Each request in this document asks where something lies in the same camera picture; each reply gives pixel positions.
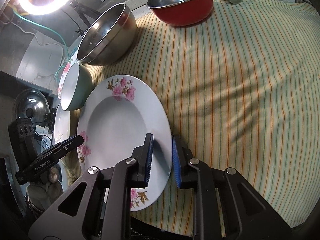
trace plate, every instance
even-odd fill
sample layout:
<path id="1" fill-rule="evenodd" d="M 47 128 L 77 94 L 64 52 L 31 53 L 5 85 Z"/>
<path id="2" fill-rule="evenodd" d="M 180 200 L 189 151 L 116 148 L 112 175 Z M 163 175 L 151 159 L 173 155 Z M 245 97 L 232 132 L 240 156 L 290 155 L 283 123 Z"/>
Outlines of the plate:
<path id="1" fill-rule="evenodd" d="M 70 58 L 70 60 L 68 61 L 66 67 L 64 68 L 64 70 L 62 72 L 59 86 L 58 86 L 58 98 L 59 99 L 61 99 L 62 87 L 63 87 L 64 80 L 66 78 L 66 75 L 67 75 L 69 69 L 71 68 L 71 66 L 73 65 L 73 63 L 75 63 L 75 62 L 77 62 L 77 51 L 72 55 L 72 57 Z"/>
<path id="2" fill-rule="evenodd" d="M 154 137 L 150 181 L 145 189 L 131 190 L 131 211 L 156 201 L 169 179 L 172 139 L 162 104 L 140 79 L 117 75 L 101 82 L 81 109 L 77 134 L 84 138 L 78 147 L 83 172 L 92 166 L 101 170 L 114 167 L 131 157 L 149 132 Z"/>
<path id="3" fill-rule="evenodd" d="M 62 142 L 70 137 L 70 111 L 63 111 L 61 104 L 57 107 L 54 120 L 54 142 Z"/>

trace tablecloth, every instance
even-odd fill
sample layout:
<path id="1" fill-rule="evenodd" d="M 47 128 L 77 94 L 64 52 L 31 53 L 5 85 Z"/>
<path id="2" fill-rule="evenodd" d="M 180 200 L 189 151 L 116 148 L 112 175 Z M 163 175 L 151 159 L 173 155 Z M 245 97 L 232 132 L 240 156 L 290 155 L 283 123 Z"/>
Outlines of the tablecloth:
<path id="1" fill-rule="evenodd" d="M 291 227 L 302 223 L 320 196 L 316 10 L 278 0 L 214 0 L 212 14 L 197 25 L 172 27 L 152 13 L 137 25 L 119 61 L 86 66 L 94 84 L 117 74 L 143 80 L 172 134 L 196 158 L 235 167 Z M 76 153 L 64 164 L 72 183 L 81 174 Z M 171 175 L 159 199 L 132 215 L 191 236 L 192 191 L 178 190 Z"/>

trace silver screw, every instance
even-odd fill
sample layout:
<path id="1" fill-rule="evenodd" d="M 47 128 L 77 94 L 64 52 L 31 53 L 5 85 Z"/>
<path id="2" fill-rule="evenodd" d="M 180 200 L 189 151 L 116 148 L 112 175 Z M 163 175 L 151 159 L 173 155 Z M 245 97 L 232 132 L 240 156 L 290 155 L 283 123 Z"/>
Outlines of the silver screw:
<path id="1" fill-rule="evenodd" d="M 89 169 L 88 169 L 88 172 L 90 173 L 90 174 L 96 174 L 97 172 L 98 172 L 98 168 L 97 167 L 90 167 Z"/>
<path id="2" fill-rule="evenodd" d="M 197 165 L 197 164 L 199 164 L 199 160 L 198 159 L 196 159 L 196 158 L 192 158 L 192 159 L 190 159 L 190 164 L 192 164 L 192 165 Z"/>
<path id="3" fill-rule="evenodd" d="M 237 173 L 236 169 L 234 168 L 227 168 L 227 173 L 230 175 L 234 175 Z"/>
<path id="4" fill-rule="evenodd" d="M 136 163 L 136 159 L 134 159 L 134 158 L 128 158 L 128 159 L 125 160 L 125 162 L 126 162 L 127 164 L 135 164 L 135 163 Z"/>

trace gloved hand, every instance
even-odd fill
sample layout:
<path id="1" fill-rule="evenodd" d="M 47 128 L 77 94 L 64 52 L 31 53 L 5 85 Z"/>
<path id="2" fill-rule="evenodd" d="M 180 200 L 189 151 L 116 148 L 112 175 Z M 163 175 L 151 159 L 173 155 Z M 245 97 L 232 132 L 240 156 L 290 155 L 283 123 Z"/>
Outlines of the gloved hand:
<path id="1" fill-rule="evenodd" d="M 48 171 L 48 182 L 42 184 L 40 182 L 30 182 L 27 186 L 26 192 L 32 204 L 45 211 L 47 208 L 63 193 L 62 185 L 58 181 L 59 171 L 52 167 Z"/>

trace light green bowl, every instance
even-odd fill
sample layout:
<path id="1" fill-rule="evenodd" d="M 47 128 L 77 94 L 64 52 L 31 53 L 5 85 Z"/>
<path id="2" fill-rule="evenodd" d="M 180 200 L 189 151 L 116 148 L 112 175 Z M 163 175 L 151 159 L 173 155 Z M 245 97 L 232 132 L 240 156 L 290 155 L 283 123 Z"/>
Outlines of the light green bowl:
<path id="1" fill-rule="evenodd" d="M 69 69 L 61 91 L 61 108 L 77 110 L 84 106 L 93 90 L 92 77 L 83 65 L 75 62 Z"/>

